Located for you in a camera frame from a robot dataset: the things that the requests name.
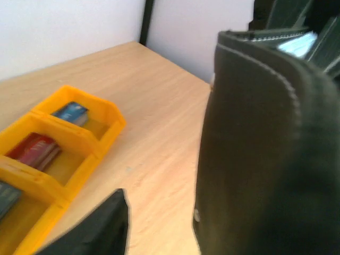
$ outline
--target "stitched seam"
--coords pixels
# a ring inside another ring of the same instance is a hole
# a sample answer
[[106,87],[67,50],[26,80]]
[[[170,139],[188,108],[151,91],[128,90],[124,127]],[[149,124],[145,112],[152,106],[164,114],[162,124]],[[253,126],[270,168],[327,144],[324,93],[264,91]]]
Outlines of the stitched seam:
[[[248,60],[252,63],[254,63],[255,65],[258,65],[259,67],[263,68],[264,70],[268,71],[271,75],[275,76],[281,83],[283,83],[285,89],[288,92],[288,96],[290,97],[291,101],[292,101],[292,105],[294,108],[294,114],[296,116],[296,121],[295,121],[295,125],[300,127],[301,126],[301,104],[299,101],[298,96],[296,95],[295,89],[293,88],[292,84],[287,80],[286,77],[284,77],[282,74],[276,72],[274,69],[272,69],[270,66],[266,65],[265,63],[253,58],[252,56],[249,56],[245,53],[242,53],[236,49],[231,49],[227,46],[224,46],[222,44],[219,44],[220,47],[224,48],[225,50],[234,53],[242,58],[244,58],[245,60]],[[296,132],[294,134],[295,138],[299,137],[299,133]]]
[[295,33],[293,35],[288,35],[288,36],[272,36],[272,37],[262,37],[262,38],[255,38],[255,39],[241,39],[242,41],[273,41],[273,40],[280,40],[280,39],[288,39],[288,38],[293,38],[302,35],[303,32],[300,33]]

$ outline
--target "black vertical strip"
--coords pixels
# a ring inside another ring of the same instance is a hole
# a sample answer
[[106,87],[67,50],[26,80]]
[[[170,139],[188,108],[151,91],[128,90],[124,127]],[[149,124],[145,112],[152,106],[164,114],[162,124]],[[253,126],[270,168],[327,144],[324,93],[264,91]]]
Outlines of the black vertical strip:
[[142,28],[140,30],[140,38],[139,38],[139,43],[143,44],[144,46],[147,44],[150,20],[152,16],[152,10],[154,8],[154,2],[155,0],[145,0],[143,23],[142,23]]

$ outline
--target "white wall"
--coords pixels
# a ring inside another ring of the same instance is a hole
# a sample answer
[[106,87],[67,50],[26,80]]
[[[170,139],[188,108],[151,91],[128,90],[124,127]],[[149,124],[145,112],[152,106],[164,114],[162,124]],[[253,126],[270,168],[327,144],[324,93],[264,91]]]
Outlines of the white wall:
[[155,0],[147,46],[208,81],[220,30],[244,30],[253,0]]
[[139,39],[144,0],[0,0],[0,80]]

